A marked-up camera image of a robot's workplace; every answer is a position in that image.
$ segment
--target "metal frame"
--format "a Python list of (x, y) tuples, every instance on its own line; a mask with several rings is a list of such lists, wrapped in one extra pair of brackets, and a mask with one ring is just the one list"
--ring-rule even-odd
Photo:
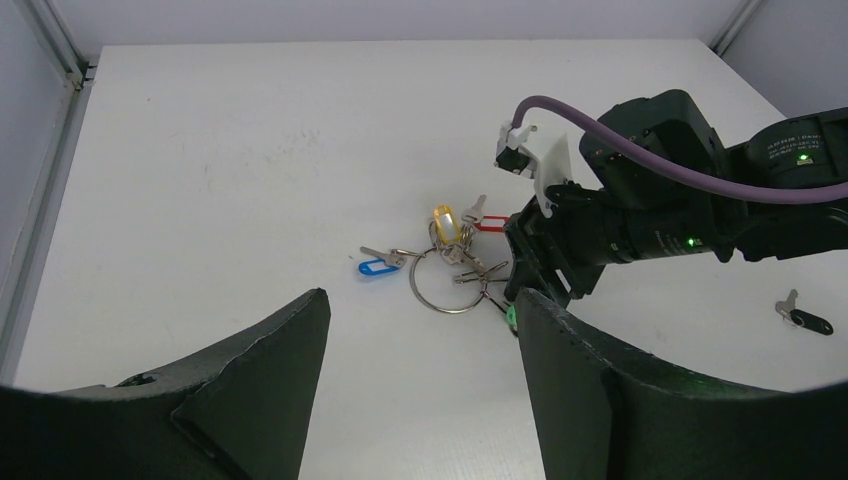
[(751, 20), (760, 11), (767, 0), (742, 0), (736, 7), (727, 22), (721, 27), (713, 41), (710, 42), (710, 50), (719, 57), (723, 57), (733, 42), (742, 33), (742, 30), (751, 23)]
[(94, 72), (94, 68), (77, 55), (45, 0), (15, 0), (15, 5), (50, 63), (65, 79), (67, 97), (58, 112), (59, 118), (64, 121), (60, 122), (61, 128), (54, 130), (42, 161), (30, 208), (12, 257), (9, 281), (0, 291), (0, 384), (10, 384), (14, 379)]

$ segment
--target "metal ring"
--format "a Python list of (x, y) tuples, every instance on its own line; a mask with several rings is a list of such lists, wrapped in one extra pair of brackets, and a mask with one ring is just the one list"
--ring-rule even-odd
[(474, 300), (474, 303), (472, 303), (471, 305), (468, 305), (467, 307), (464, 307), (464, 308), (442, 308), (442, 307), (438, 307), (436, 305), (433, 305), (429, 301), (427, 301), (427, 299), (424, 298), (421, 295), (421, 292), (418, 291), (418, 285), (415, 283), (415, 269), (418, 268), (418, 262), (421, 261), (422, 258), (426, 258), (427, 254), (433, 253), (435, 251), (436, 251), (436, 247), (431, 247), (431, 248), (427, 249), (426, 251), (422, 252), (423, 255), (424, 255), (423, 257), (415, 257), (415, 259), (412, 260), (412, 264), (409, 266), (409, 286), (412, 288), (412, 293), (415, 295), (415, 298), (417, 298), (419, 302), (423, 303), (425, 307), (427, 307), (431, 310), (435, 310), (437, 312), (447, 313), (448, 315), (457, 315), (457, 314), (460, 314), (460, 313), (465, 313), (465, 312), (470, 311), (472, 308), (476, 307), (477, 305), (479, 305), (480, 302), (483, 301), (483, 298), (485, 298), (485, 296), (486, 296), (485, 293), (483, 293), (484, 290), (485, 290), (485, 285), (483, 285), (484, 290), (480, 291), (480, 294), (477, 296), (477, 299)]
[(442, 242), (442, 237), (440, 237), (439, 233), (436, 232), (436, 222), (435, 222), (435, 220), (430, 222), (429, 231), (430, 231), (430, 242), (433, 244), (433, 248), (435, 248), (436, 250), (444, 249), (445, 244), (444, 244), (444, 242)]
[(471, 248), (471, 242), (474, 241), (474, 235), (477, 233), (477, 227), (473, 223), (463, 223), (460, 230), (460, 241), (464, 250)]

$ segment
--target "red key tag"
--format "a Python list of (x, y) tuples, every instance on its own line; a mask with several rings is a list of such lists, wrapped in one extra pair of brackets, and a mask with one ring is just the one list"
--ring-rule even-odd
[(497, 215), (484, 215), (480, 223), (474, 224), (481, 232), (496, 232), (503, 233), (503, 227), (509, 217), (500, 217)]

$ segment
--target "cable connector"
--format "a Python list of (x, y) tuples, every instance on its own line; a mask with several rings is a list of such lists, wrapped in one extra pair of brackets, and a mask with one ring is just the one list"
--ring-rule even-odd
[(501, 126), (495, 166), (533, 179), (536, 199), (542, 214), (553, 216), (554, 203), (545, 190), (572, 180), (568, 139), (553, 128), (522, 124), (512, 128), (511, 122)]

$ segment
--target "metal key blade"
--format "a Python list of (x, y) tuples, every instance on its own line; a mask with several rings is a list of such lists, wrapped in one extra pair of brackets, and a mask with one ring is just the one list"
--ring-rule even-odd
[(480, 195), (477, 198), (477, 203), (471, 208), (465, 209), (462, 212), (462, 220), (470, 223), (477, 223), (483, 219), (483, 204), (486, 203), (486, 196)]
[(497, 272), (498, 270), (504, 268), (507, 265), (509, 265), (509, 261), (501, 262), (492, 268), (484, 270), (483, 272), (473, 270), (470, 272), (460, 273), (459, 275), (453, 276), (453, 283), (460, 285), (463, 283), (479, 281), (481, 279), (486, 279), (487, 282), (493, 282), (494, 280), (491, 280), (489, 278), (489, 275)]
[(424, 258), (423, 253), (413, 252), (411, 250), (402, 250), (400, 248), (393, 248), (389, 253), (392, 255), (403, 255), (404, 257)]
[(507, 314), (509, 305), (501, 304), (501, 302), (495, 300), (495, 298), (489, 294), (488, 290), (483, 290), (483, 296), (486, 297), (490, 302), (492, 302), (494, 306), (498, 307), (498, 310), (500, 310), (501, 313), (503, 313), (504, 315)]
[(792, 321), (791, 315), (789, 312), (795, 310), (795, 301), (798, 300), (798, 290), (794, 288), (789, 292), (789, 297), (785, 302), (777, 302), (774, 304), (774, 310), (779, 313), (783, 318)]
[(364, 253), (365, 255), (371, 255), (372, 257), (377, 257), (382, 260), (386, 265), (391, 267), (402, 267), (404, 263), (406, 263), (406, 259), (400, 255), (393, 255), (391, 253), (383, 253), (373, 248), (368, 247), (359, 247), (359, 251)]
[(464, 265), (468, 265), (469, 267), (473, 268), (477, 272), (478, 276), (484, 277), (484, 272), (486, 272), (486, 266), (483, 265), (483, 262), (481, 262), (479, 258), (466, 252), (465, 250), (460, 251), (462, 252), (462, 258), (460, 259), (460, 262)]
[(462, 261), (462, 248), (457, 244), (448, 245), (441, 251), (441, 257), (448, 265), (456, 265)]

